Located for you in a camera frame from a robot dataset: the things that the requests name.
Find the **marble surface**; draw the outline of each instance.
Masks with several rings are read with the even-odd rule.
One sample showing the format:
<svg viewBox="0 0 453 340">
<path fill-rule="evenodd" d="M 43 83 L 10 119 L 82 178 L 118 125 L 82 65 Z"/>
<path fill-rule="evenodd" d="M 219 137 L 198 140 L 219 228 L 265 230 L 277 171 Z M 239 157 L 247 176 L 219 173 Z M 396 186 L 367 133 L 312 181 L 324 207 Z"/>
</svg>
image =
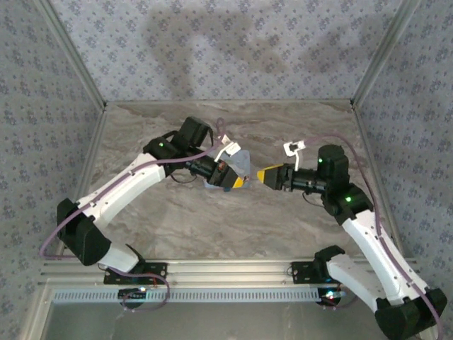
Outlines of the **marble surface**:
<svg viewBox="0 0 453 340">
<path fill-rule="evenodd" d="M 106 114 L 92 191 L 124 169 L 150 139 L 177 130 L 189 115 L 212 126 L 223 117 L 228 136 L 250 151 L 253 175 L 264 167 L 289 161 L 282 148 L 284 142 L 341 132 L 357 148 L 372 181 L 355 117 L 344 106 L 303 101 L 133 103 L 109 105 Z M 326 142 L 342 144 L 335 139 Z M 303 167 L 316 167 L 317 150 L 312 147 L 304 152 Z M 349 150 L 346 153 L 352 160 Z M 350 174 L 365 188 L 353 161 Z M 178 176 L 189 178 L 185 171 Z M 315 195 L 309 199 L 320 203 Z M 354 241 L 323 208 L 306 203 L 300 192 L 272 191 L 256 176 L 250 188 L 229 193 L 205 189 L 201 178 L 185 185 L 167 178 L 132 201 L 103 232 L 113 240 L 131 244 L 147 258 L 313 256 L 332 244 L 350 255 L 360 254 Z"/>
</svg>

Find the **purple cable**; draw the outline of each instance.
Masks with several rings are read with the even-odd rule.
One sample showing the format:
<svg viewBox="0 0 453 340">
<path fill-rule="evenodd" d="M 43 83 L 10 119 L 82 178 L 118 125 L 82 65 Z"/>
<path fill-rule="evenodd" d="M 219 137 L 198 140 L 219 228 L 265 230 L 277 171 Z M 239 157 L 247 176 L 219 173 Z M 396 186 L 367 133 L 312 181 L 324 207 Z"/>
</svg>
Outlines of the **purple cable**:
<svg viewBox="0 0 453 340">
<path fill-rule="evenodd" d="M 335 137 L 335 138 L 339 138 L 340 140 L 344 141 L 344 143 L 346 143 L 346 145 L 349 147 L 352 154 L 354 155 L 355 162 L 357 163 L 357 165 L 359 167 L 360 174 L 362 175 L 362 178 L 365 181 L 365 185 L 367 186 L 369 194 L 371 195 L 371 198 L 373 201 L 376 232 L 377 232 L 377 236 L 379 237 L 379 241 L 381 242 L 382 248 L 384 248 L 386 255 L 389 257 L 390 261 L 396 267 L 396 269 L 399 271 L 399 273 L 404 277 L 404 279 L 407 281 L 407 283 L 413 287 L 413 289 L 417 292 L 417 294 L 419 294 L 419 296 L 422 298 L 423 302 L 428 306 L 428 309 L 430 310 L 431 314 L 433 315 L 433 317 L 437 323 L 437 328 L 438 328 L 437 340 L 442 340 L 444 337 L 442 320 L 440 319 L 434 306 L 428 300 L 428 298 L 425 296 L 425 294 L 422 292 L 420 287 L 418 287 L 412 281 L 412 278 L 404 271 L 404 269 L 401 267 L 399 262 L 395 259 L 395 256 L 390 252 L 390 249 L 387 246 L 387 243 L 385 242 L 384 238 L 382 237 L 382 226 L 381 226 L 381 222 L 380 222 L 379 206 L 377 205 L 377 199 L 376 199 L 376 196 L 374 195 L 374 192 L 372 190 L 372 187 L 371 187 L 367 177 L 365 176 L 365 170 L 363 169 L 362 165 L 359 162 L 359 155 L 355 151 L 355 148 L 353 147 L 353 145 L 344 136 L 342 136 L 341 134 L 336 133 L 336 132 L 329 133 L 328 135 L 321 135 L 321 136 L 315 136 L 312 138 L 308 138 L 307 140 L 304 141 L 304 143 L 307 146 L 312 145 L 313 143 L 315 143 L 323 138 L 326 138 L 326 137 Z"/>
<path fill-rule="evenodd" d="M 139 310 L 135 310 L 135 309 L 126 307 L 127 298 L 131 294 L 134 294 L 134 292 L 126 294 L 124 296 L 124 298 L 122 299 L 122 303 L 121 303 L 121 305 L 124 307 L 125 310 L 129 310 L 130 312 L 150 312 L 152 310 L 158 310 L 159 308 L 161 308 L 164 305 L 166 305 L 166 303 L 168 302 L 168 299 L 170 298 L 170 284 L 168 283 L 168 281 L 164 277 L 162 277 L 160 275 L 153 274 L 153 273 L 131 274 L 131 273 L 124 273 L 124 272 L 119 271 L 119 270 L 117 270 L 115 268 L 109 268 L 109 269 L 111 271 L 115 272 L 118 275 L 127 276 L 129 278 L 156 278 L 157 280 L 163 282 L 165 284 L 165 286 L 167 287 L 165 298 L 158 305 L 153 306 L 153 307 L 148 307 L 148 308 L 140 308 Z"/>
<path fill-rule="evenodd" d="M 143 163 L 142 165 L 137 166 L 136 168 L 133 168 L 131 170 L 132 173 L 140 171 L 144 168 L 147 168 L 148 166 L 155 165 L 155 164 L 169 164 L 169 163 L 181 163 L 181 162 L 188 162 L 192 161 L 194 159 L 198 159 L 200 157 L 206 156 L 210 152 L 214 151 L 217 149 L 220 144 L 222 143 L 222 140 L 225 136 L 225 133 L 227 131 L 226 126 L 225 126 L 225 121 L 223 118 L 218 118 L 215 127 L 217 130 L 217 135 L 219 136 L 219 139 L 212 145 L 209 149 L 206 151 L 203 151 L 199 154 L 196 154 L 194 156 L 190 157 L 183 157 L 183 158 L 177 158 L 177 159 L 157 159 L 154 161 L 148 161 L 147 163 Z M 126 178 L 128 178 L 130 173 L 124 174 L 121 176 L 119 179 L 114 181 L 112 184 L 110 184 L 107 188 L 105 188 L 103 191 L 101 191 L 93 200 L 93 203 L 98 202 L 102 197 L 107 195 L 110 191 L 112 191 L 116 186 L 118 186 L 120 183 L 122 183 Z M 61 260 L 61 259 L 73 259 L 75 256 L 70 256 L 70 255 L 59 255 L 59 256 L 47 256 L 45 254 L 46 248 L 49 246 L 50 242 L 54 239 L 54 237 L 57 236 L 58 232 L 63 229 L 69 222 L 71 222 L 76 216 L 81 214 L 83 211 L 88 209 L 90 207 L 90 204 L 87 203 L 83 207 L 79 208 L 78 210 L 74 211 L 70 216 L 66 217 L 58 226 L 55 228 L 55 230 L 50 234 L 50 236 L 44 241 L 40 248 L 40 256 L 43 257 L 46 260 Z"/>
</svg>

